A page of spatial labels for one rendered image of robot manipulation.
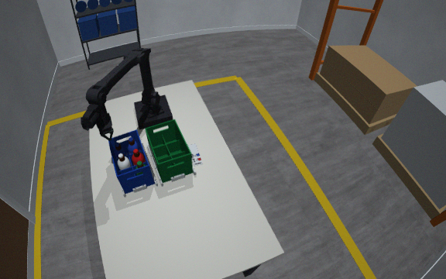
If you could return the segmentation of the white paper strip with colored squares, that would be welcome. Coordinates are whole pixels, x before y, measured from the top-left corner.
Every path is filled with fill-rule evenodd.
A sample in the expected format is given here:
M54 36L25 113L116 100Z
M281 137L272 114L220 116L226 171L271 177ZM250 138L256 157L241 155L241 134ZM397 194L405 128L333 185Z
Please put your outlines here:
M201 157L200 157L200 154L198 152L196 143L188 145L188 146L189 146L189 149L190 149L190 151L192 153L192 161L193 161L194 166L203 164L202 161L201 161Z

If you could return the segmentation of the white bottle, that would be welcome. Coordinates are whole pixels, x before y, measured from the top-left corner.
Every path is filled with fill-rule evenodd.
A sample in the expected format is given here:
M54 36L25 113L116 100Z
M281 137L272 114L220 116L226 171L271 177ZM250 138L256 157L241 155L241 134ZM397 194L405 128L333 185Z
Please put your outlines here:
M131 167L130 161L128 157L124 157L122 153L118 155L118 167L120 170L124 170L126 168Z

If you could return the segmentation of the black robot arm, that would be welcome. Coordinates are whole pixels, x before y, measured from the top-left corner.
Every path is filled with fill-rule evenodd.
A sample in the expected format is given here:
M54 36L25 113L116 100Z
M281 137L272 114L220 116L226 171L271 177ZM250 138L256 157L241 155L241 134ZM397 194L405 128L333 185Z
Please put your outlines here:
M149 105L148 109L145 109L146 115L149 119L151 119L152 117L164 113L163 107L161 104L159 104L160 95L153 87L149 65L150 52L151 49L148 48L137 48L131 50L124 55L123 58L125 60L110 71L103 79L98 81L95 85L92 85L87 90L86 99L90 105L87 107L87 111L84 113L83 117L81 117L81 125L83 129L93 129L95 124L97 125L98 129L105 126L102 118L100 117L107 113L105 108L107 98L106 95L110 92L112 87L137 64L139 64L140 67L144 88L142 92L142 103L146 106Z

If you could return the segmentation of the blue crate with dividers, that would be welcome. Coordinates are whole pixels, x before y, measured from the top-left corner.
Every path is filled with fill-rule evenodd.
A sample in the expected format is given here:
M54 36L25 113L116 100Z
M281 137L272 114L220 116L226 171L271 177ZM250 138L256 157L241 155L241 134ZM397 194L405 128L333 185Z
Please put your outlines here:
M121 139L124 139L124 138L129 137L129 136L131 136L134 139L134 141L136 141L139 144L140 153L144 152L144 149L142 147L142 143L141 143L141 140L140 140L139 136L137 136L137 135L121 136L118 139L114 140L109 145L110 146L110 151L111 151L111 157L112 157L112 160L113 160L113 164L114 164L114 152L113 152L113 150L115 150L115 143L117 143L117 140L121 140ZM129 140L120 142L120 144L122 146L124 146L127 154L129 154L129 152L127 150L127 144L128 143L129 143ZM132 155L133 155L133 153L125 156L125 157L128 157L129 160L131 159L130 163L132 161ZM126 194L129 193L129 192L132 192L133 188L137 188L137 187L142 186L144 184L146 185L146 187L155 184L155 182L153 180L152 172L150 170L150 166L149 166L148 160L147 160L146 155L145 155L145 152L144 152L144 156L145 156L145 160L147 162L144 162L143 164L145 164L146 166L140 167L140 168L136 169L136 165L134 166L134 164L131 163L132 166L129 167L129 168L126 168L124 170L120 170L118 168L118 166L117 166L118 159L116 159L116 157L115 157L114 168L116 167L116 169L115 169L116 177L118 178L118 181L119 181L120 185L122 186L122 188L123 188L123 190L124 190L124 192ZM139 172L143 172L143 174L140 174L140 175L137 176L136 174L139 173Z

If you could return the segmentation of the green plastic crate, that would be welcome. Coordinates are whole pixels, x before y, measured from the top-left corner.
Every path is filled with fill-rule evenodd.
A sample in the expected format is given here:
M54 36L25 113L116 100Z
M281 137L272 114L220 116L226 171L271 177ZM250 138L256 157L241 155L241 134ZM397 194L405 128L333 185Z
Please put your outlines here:
M168 129L153 132L154 129L164 126L168 126ZM193 173L192 153L179 127L177 127L177 124L163 124L147 133L149 148L151 150L152 147L155 155L153 156L157 163L156 168L163 183L171 181L171 178L177 175ZM164 145L163 141L165 142Z

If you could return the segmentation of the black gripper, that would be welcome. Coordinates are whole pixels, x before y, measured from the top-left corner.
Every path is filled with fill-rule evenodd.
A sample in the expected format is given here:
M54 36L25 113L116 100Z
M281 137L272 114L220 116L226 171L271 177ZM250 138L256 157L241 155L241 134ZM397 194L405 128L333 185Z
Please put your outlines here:
M104 116L100 117L103 120L103 123L105 124L104 127L99 128L100 135L107 139L108 141L112 140L113 135L113 128L112 128L112 119L110 118L109 113L106 113ZM103 131L104 130L104 131ZM111 133L110 138L108 138L105 134Z

